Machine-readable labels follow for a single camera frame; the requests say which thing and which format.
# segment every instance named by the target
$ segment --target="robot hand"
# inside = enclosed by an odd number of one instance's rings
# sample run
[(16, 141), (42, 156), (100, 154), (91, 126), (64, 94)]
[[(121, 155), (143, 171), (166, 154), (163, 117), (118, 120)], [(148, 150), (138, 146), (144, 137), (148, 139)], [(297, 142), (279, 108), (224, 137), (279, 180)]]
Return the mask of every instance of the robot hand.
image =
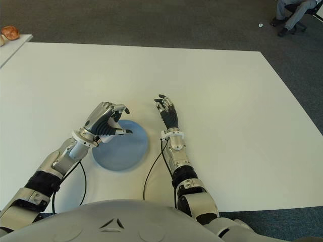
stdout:
[(172, 101), (165, 95), (160, 94), (159, 97), (155, 102), (166, 128), (178, 128), (177, 114)]
[(116, 124), (123, 110), (127, 114), (130, 113), (128, 108), (123, 104), (102, 102), (87, 118), (84, 129), (97, 136), (132, 133), (131, 130), (120, 129), (120, 126)]

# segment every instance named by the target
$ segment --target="black shoe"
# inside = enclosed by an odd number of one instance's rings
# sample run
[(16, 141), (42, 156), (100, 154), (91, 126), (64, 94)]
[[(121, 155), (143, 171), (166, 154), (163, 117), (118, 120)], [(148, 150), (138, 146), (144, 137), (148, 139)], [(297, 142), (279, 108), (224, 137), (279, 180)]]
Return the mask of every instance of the black shoe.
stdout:
[(283, 29), (278, 33), (278, 36), (279, 36), (279, 37), (284, 37), (287, 33), (288, 33), (288, 29), (283, 28)]
[(286, 23), (287, 20), (288, 20), (288, 18), (285, 18), (283, 20), (279, 20), (279, 19), (273, 18), (273, 20), (270, 22), (270, 25), (273, 25), (274, 27), (276, 27), (277, 25), (281, 25), (281, 24)]

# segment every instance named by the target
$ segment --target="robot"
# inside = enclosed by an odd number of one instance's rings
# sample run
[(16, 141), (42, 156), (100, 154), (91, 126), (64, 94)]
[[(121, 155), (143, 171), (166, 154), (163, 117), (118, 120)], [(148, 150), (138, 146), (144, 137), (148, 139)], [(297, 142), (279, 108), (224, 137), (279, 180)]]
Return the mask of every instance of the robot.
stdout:
[(129, 114), (128, 108), (123, 104), (102, 102), (87, 118), (84, 127), (73, 131), (71, 138), (49, 154), (27, 184), (2, 209), (0, 241), (284, 241), (259, 235), (240, 220), (219, 216), (214, 199), (186, 155), (184, 133), (178, 127), (174, 104), (164, 95), (159, 95), (155, 102), (167, 128), (161, 132), (161, 139), (167, 141), (167, 167), (178, 198), (177, 208), (139, 200), (111, 200), (42, 217), (41, 212), (59, 190), (67, 172), (90, 148), (108, 142), (114, 135), (132, 133), (118, 125), (123, 111)]

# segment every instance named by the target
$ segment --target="person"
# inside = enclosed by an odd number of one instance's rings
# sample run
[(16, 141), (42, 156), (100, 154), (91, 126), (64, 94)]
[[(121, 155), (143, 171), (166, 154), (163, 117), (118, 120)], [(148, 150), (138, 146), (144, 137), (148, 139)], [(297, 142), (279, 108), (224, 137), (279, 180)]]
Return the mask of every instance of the person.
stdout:
[[(284, 37), (294, 25), (301, 20), (308, 9), (313, 9), (321, 0), (278, 0), (276, 17), (271, 21), (271, 25), (281, 25), (285, 27), (278, 33), (279, 37)], [(295, 13), (287, 18), (285, 16), (285, 6), (289, 4), (298, 4)]]

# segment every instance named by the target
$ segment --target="gray carpet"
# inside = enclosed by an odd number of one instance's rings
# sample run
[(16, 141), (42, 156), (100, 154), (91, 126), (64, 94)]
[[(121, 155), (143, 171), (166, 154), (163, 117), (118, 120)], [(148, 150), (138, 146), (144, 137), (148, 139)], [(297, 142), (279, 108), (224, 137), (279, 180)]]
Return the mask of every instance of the gray carpet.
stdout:
[[(323, 23), (277, 37), (274, 0), (2, 0), (1, 26), (33, 42), (261, 51), (323, 133)], [(323, 237), (323, 207), (223, 213), (282, 239)]]

